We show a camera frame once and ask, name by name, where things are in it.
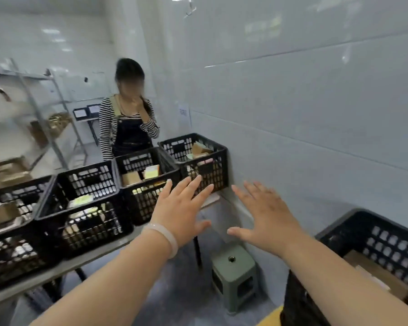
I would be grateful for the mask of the small background table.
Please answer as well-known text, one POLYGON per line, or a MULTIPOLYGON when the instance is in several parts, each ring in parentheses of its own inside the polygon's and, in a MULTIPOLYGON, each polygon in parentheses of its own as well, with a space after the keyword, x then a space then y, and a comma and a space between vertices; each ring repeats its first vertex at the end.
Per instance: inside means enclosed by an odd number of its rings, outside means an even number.
POLYGON ((97 117, 97 118, 88 117, 88 119, 86 119, 84 121, 77 121, 77 122, 84 122, 89 126, 90 132, 91 132, 92 137, 94 139, 94 142, 95 142, 95 144, 97 146, 99 146, 99 139, 98 139, 98 134, 96 134, 96 131, 94 129, 94 122, 98 121, 98 120, 99 120, 99 117, 97 117))

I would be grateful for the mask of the brown cardboard box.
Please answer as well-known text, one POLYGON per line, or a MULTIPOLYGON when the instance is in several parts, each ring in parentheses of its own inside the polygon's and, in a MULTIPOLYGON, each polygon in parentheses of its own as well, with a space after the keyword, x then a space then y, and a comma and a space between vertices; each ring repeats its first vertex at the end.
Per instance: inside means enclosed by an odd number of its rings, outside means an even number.
POLYGON ((205 146, 203 143, 200 142, 194 142, 191 148, 191 153, 190 156, 192 159, 202 157, 204 155, 208 155, 213 153, 214 151, 207 146, 205 146))
POLYGON ((15 201, 0 203, 0 224, 8 223, 18 217, 21 217, 21 214, 15 201))
POLYGON ((347 253, 343 259, 382 289, 408 303, 408 285, 389 271, 354 250, 347 253))
POLYGON ((124 188, 133 186, 135 184, 142 182, 141 175, 138 171, 128 172, 128 173, 121 175, 121 180, 122 180, 122 186, 124 188))

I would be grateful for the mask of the person's right hand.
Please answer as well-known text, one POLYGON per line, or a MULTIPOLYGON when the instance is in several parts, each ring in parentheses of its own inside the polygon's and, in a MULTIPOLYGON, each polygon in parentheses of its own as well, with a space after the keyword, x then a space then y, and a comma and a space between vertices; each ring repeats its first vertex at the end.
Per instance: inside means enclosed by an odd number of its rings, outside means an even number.
MULTIPOLYGON (((246 190, 242 190, 236 185, 232 185, 231 188, 243 204, 243 193, 246 193, 246 190)), ((270 208, 268 205, 268 193, 276 192, 275 189, 261 184, 261 190, 263 191, 263 202, 243 204, 254 220, 253 228, 251 229, 255 233, 254 241, 246 243, 285 259, 291 248, 305 245, 307 242, 312 241, 312 239, 301 228, 285 202, 284 209, 270 208)))

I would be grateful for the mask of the white paper wall sign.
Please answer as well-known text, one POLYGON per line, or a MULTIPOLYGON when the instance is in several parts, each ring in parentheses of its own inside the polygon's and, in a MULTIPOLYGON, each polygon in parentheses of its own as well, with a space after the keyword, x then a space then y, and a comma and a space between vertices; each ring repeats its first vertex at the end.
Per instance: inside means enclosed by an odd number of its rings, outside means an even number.
POLYGON ((178 104, 178 125, 183 130, 191 130, 191 115, 190 115, 190 108, 187 104, 178 104))

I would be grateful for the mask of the metal shelf rack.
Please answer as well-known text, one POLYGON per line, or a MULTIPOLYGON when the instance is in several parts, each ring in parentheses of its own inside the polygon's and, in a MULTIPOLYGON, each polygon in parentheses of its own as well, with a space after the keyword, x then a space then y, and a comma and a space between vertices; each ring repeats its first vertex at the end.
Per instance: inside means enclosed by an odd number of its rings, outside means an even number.
POLYGON ((20 70, 14 59, 0 65, 0 161, 24 156, 33 177, 57 174, 87 164, 88 153, 77 131, 54 74, 20 70), (71 122, 56 139, 47 120, 54 113, 69 113, 71 122), (27 127, 38 120, 49 144, 40 149, 27 127))

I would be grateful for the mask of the person's right forearm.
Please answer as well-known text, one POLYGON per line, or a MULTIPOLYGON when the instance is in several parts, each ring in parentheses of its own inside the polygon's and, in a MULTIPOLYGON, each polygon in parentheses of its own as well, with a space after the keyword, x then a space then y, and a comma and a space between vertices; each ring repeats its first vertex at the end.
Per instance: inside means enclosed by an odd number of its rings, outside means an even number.
POLYGON ((408 326, 408 306, 304 233, 281 257, 331 326, 408 326))

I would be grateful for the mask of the person's left hand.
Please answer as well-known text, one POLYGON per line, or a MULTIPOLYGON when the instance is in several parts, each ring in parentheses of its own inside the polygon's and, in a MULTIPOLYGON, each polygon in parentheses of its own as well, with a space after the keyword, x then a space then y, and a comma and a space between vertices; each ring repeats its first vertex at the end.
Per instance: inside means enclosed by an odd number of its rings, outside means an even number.
POLYGON ((204 188, 192 200, 187 199, 187 186, 192 181, 187 177, 175 187, 172 186, 169 197, 161 199, 159 194, 148 230, 164 235, 172 246, 172 252, 193 239, 193 224, 202 205, 213 192, 213 184, 204 188))

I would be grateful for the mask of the yellow flat object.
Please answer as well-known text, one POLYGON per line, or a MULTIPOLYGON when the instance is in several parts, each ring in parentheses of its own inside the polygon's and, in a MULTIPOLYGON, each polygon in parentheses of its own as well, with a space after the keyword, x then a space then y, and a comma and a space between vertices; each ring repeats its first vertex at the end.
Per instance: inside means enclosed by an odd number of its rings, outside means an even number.
POLYGON ((284 306, 281 305, 262 319, 256 326, 282 326, 281 313, 284 306))

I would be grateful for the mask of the pale green packet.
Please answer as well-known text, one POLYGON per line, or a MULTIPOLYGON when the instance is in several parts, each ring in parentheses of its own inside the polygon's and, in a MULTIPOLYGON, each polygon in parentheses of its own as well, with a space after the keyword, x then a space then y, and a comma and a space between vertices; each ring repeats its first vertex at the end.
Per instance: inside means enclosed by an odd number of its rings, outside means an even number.
POLYGON ((68 203, 67 208, 68 209, 76 208, 76 207, 91 203, 93 202, 93 200, 94 200, 94 196, 92 194, 83 195, 83 196, 80 196, 80 197, 77 197, 71 200, 68 203))

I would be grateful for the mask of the black plastic crate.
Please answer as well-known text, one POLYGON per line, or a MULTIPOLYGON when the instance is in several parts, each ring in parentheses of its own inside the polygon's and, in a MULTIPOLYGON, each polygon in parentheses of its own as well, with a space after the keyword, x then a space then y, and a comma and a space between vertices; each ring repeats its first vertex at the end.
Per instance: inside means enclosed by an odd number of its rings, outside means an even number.
POLYGON ((0 203, 15 201, 21 214, 0 224, 0 290, 60 262, 50 238, 35 220, 53 180, 48 175, 0 189, 0 203))
POLYGON ((35 220, 63 259, 82 255, 134 230, 112 159, 55 175, 35 220), (87 194, 94 196, 93 202, 67 208, 71 200, 87 194))
MULTIPOLYGON (((375 271, 386 276, 382 283, 392 291, 390 282, 401 284, 398 298, 408 305, 408 228, 365 209, 355 209, 342 216, 315 235, 333 252, 354 267, 369 261, 372 271, 364 270, 380 279, 375 271)), ((289 272, 281 326, 330 326, 298 278, 289 272)))
POLYGON ((129 211, 131 222, 135 226, 146 224, 150 221, 156 206, 159 194, 167 180, 172 180, 175 187, 180 178, 180 170, 170 159, 169 155, 160 147, 152 147, 113 159, 117 173, 120 192, 123 195, 129 211), (160 165, 160 175, 150 180, 143 179, 143 171, 151 165, 160 165), (122 186, 121 175, 138 171, 142 182, 129 187, 122 186))
POLYGON ((228 187, 228 149, 211 139, 197 133, 190 133, 158 142, 174 164, 179 168, 181 178, 194 179, 201 175, 200 186, 196 194, 213 184, 213 192, 228 187), (214 152, 199 158, 192 159, 190 156, 194 142, 203 143, 214 152))

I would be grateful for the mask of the person's left forearm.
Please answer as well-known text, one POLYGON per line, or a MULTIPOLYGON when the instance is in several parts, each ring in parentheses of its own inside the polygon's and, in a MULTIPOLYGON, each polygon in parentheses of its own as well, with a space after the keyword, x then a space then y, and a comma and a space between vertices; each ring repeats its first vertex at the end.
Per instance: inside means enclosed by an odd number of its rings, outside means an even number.
POLYGON ((171 252, 165 236, 143 230, 29 326, 131 326, 171 252))

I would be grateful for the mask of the green plastic stool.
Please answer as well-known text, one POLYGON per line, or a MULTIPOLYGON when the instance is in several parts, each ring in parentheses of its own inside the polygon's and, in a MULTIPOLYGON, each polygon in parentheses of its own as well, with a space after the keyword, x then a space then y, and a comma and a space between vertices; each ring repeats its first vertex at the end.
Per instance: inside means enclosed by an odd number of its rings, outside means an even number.
POLYGON ((258 269, 255 260, 238 243, 226 244, 211 257, 212 285, 228 314, 237 314, 258 292, 258 269))

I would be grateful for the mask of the flat cardboard boxes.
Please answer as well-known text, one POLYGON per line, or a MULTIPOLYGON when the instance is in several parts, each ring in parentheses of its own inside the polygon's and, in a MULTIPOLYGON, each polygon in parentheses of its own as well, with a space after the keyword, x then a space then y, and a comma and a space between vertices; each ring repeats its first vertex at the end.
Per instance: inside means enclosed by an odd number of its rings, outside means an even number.
POLYGON ((30 164, 24 156, 0 161, 0 189, 33 179, 30 164))

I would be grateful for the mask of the cardboard boxes on shelf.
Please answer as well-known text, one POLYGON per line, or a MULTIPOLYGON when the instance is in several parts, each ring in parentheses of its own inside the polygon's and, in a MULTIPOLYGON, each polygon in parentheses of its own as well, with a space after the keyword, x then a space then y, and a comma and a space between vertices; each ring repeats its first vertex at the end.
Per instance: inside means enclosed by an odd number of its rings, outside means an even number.
MULTIPOLYGON (((49 116, 47 125, 52 138, 58 138, 70 122, 71 116, 66 112, 54 113, 49 116)), ((27 129, 40 149, 45 148, 49 144, 48 138, 38 120, 31 121, 27 129)))

